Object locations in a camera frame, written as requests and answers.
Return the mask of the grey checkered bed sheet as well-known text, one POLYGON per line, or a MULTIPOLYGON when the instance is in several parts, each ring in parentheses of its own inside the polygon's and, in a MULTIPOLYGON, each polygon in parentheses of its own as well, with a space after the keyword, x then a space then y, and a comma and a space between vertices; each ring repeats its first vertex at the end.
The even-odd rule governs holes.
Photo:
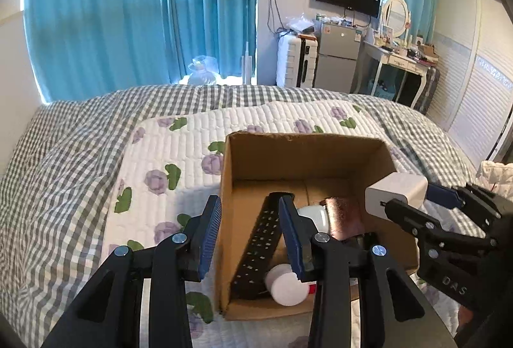
POLYGON ((330 99, 386 101, 312 88, 169 85, 39 108, 1 180, 1 312, 14 332, 40 346, 107 256, 110 200, 140 122, 330 99))

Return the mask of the white earbuds case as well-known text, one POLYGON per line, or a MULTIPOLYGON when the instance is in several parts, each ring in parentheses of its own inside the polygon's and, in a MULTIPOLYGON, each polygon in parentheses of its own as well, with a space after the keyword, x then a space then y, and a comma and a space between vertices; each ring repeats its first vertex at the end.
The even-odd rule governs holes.
POLYGON ((301 207, 297 210, 297 212, 303 217, 310 218, 319 233, 330 232, 330 220, 325 206, 312 205, 301 207))

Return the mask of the white suitcase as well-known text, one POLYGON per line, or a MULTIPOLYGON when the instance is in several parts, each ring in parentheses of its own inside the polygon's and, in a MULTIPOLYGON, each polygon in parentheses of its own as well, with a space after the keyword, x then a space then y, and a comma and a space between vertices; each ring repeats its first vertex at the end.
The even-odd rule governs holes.
POLYGON ((277 48, 276 85, 306 87, 314 85, 318 43, 315 37, 285 34, 277 48))

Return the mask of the oval vanity mirror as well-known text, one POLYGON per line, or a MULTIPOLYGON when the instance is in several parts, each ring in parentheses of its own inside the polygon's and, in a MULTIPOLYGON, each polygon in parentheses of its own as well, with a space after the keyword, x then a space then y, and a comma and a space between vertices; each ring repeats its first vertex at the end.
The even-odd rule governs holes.
POLYGON ((410 12, 405 0, 387 0, 383 5, 380 24, 392 30, 393 37, 403 36, 410 26, 410 12))

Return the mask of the white louvered wardrobe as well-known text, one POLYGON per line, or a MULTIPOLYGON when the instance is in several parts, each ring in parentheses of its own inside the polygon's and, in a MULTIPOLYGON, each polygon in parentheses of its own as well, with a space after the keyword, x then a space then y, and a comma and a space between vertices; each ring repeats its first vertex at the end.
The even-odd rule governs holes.
POLYGON ((438 0, 440 79, 427 116, 479 166, 512 137, 512 21, 500 0, 438 0))

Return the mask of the pink booklet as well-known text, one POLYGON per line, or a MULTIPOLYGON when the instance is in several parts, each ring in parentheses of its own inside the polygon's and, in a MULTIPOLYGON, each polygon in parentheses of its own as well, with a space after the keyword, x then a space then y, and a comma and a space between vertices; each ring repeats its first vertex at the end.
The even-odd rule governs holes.
POLYGON ((365 233, 360 209, 352 198, 330 197, 321 205, 326 209, 329 234, 334 239, 343 241, 365 233))

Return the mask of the white lotion bottle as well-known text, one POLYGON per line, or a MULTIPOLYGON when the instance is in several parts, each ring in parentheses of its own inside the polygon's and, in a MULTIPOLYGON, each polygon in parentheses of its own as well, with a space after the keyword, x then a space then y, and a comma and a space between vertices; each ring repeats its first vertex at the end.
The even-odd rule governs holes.
POLYGON ((290 264, 273 266, 264 278, 270 296, 278 305, 295 306, 316 291, 316 282, 302 282, 290 264))

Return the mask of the open cardboard box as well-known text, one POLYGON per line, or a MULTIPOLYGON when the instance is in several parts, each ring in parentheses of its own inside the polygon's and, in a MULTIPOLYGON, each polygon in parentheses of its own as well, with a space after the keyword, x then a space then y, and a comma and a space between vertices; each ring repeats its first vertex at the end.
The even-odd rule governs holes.
POLYGON ((391 149, 375 138, 335 134, 251 134, 225 139, 221 178, 222 224, 217 243, 215 305, 228 321, 287 317, 312 311, 313 298, 278 305, 270 296, 249 300, 231 291, 265 198, 294 194, 297 207, 347 198, 361 211, 364 227, 375 232, 408 273, 418 269, 415 239, 399 226, 365 212, 367 186, 395 172, 391 149))

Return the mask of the clear plastic bag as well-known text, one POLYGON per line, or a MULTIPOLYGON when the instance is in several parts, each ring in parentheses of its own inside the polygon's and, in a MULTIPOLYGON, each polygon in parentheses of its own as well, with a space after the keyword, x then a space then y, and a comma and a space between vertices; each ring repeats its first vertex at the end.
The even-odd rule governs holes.
POLYGON ((188 85, 213 86, 219 77, 218 63, 215 57, 199 55, 188 65, 188 85))

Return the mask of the black remote control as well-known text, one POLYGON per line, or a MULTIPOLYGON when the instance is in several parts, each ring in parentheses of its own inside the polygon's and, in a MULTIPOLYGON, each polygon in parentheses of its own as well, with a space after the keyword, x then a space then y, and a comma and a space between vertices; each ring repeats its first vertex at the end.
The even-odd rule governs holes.
POLYGON ((251 231, 243 257, 231 281, 233 299, 261 299, 268 292, 264 278, 282 236, 279 220, 279 201, 295 195, 272 192, 265 199, 251 231))

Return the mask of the white dressing table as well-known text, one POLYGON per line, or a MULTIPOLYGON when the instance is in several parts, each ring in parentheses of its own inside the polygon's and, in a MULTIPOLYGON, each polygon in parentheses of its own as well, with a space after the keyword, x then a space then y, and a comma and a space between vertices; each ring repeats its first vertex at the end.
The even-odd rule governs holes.
POLYGON ((426 114, 439 77, 429 64, 362 41, 350 92, 402 103, 426 114))

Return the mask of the small white wall charger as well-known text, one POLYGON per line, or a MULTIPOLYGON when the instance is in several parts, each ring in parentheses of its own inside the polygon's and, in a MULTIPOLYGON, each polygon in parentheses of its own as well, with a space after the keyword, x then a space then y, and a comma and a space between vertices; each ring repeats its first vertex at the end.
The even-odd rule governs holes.
POLYGON ((368 214, 387 219, 385 206, 393 199, 419 209, 424 203, 428 180, 423 175, 394 172, 365 190, 365 210, 368 214))

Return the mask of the white quilted bag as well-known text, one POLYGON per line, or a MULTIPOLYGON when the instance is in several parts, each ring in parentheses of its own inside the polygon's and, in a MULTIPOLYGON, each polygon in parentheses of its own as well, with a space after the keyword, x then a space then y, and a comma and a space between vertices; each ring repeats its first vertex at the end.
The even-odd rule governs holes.
POLYGON ((513 197, 513 164, 483 161, 476 173, 478 183, 508 200, 513 197))

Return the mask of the blue window curtain left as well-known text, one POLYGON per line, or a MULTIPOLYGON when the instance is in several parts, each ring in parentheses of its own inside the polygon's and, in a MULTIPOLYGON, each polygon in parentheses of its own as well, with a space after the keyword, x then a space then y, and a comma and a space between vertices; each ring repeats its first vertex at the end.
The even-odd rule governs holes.
POLYGON ((48 103, 172 81, 161 0, 24 0, 23 20, 48 103))

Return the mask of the white floral quilted blanket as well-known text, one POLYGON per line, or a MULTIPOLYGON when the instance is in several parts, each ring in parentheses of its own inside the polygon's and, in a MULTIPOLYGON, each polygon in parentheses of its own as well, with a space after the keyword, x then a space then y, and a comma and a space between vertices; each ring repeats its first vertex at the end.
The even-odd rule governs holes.
POLYGON ((103 255, 117 246, 140 251, 179 233, 219 191, 227 135, 340 134, 383 140, 399 171, 447 186, 475 168, 442 130, 418 112, 387 101, 271 102, 140 122, 122 157, 110 200, 103 255))

